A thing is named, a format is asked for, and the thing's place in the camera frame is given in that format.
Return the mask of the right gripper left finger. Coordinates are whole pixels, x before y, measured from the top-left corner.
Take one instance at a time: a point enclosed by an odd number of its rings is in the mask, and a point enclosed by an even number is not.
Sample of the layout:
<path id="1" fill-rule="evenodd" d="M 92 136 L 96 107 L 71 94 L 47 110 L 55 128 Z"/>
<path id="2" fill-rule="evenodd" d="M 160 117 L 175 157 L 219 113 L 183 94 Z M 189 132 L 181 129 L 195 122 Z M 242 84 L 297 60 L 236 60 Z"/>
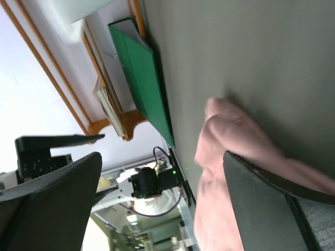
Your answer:
<path id="1" fill-rule="evenodd" d="M 1 191 L 1 250 L 80 250 L 102 157 L 80 160 Z"/>

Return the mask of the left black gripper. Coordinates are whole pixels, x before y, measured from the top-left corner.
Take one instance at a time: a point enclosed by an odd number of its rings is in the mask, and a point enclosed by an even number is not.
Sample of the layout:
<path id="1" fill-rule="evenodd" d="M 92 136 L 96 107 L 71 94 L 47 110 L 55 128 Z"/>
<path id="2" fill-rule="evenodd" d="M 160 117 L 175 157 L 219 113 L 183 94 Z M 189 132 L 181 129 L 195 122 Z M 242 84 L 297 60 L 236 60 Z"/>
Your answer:
<path id="1" fill-rule="evenodd" d="M 15 140 L 19 179 L 35 179 L 72 163 L 70 154 L 52 157 L 51 148 L 91 144 L 104 137 L 104 134 L 19 137 Z"/>

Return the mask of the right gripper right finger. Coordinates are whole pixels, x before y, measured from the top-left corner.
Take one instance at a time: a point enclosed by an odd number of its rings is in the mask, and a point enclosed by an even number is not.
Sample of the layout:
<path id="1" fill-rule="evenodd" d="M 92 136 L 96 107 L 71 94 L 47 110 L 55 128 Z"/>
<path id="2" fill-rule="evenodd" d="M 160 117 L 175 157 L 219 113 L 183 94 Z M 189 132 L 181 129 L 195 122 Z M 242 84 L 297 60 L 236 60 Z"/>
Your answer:
<path id="1" fill-rule="evenodd" d="M 334 196 L 230 152 L 223 168 L 244 250 L 334 250 Z"/>

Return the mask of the pink t shirt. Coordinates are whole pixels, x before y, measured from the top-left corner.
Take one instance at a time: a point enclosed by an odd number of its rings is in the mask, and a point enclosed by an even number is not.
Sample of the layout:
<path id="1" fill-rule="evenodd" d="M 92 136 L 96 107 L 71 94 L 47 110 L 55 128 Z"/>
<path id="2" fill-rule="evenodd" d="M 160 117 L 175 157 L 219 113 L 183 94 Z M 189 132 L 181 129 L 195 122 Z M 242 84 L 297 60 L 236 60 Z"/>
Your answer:
<path id="1" fill-rule="evenodd" d="M 203 169 L 194 220 L 200 250 L 244 249 L 224 174 L 223 157 L 227 151 L 296 184 L 334 195 L 334 179 L 287 158 L 261 128 L 229 100 L 210 98 L 195 154 L 195 162 Z"/>

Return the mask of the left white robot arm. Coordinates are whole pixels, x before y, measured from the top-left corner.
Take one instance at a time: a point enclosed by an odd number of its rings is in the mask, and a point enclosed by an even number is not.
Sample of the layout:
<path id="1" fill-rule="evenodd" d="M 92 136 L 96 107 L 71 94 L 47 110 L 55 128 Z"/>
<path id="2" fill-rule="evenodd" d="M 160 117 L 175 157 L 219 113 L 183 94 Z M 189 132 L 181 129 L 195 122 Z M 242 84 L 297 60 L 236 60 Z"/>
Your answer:
<path id="1" fill-rule="evenodd" d="M 104 137 L 103 134 L 22 136 L 15 140 L 18 162 L 18 180 L 35 179 L 70 164 L 70 155 L 52 157 L 51 148 L 84 145 Z M 96 212 L 116 204 L 139 199 L 151 199 L 163 191 L 178 186 L 176 171 L 168 169 L 157 174 L 153 168 L 143 167 L 136 174 L 104 189 L 95 196 L 91 212 Z"/>

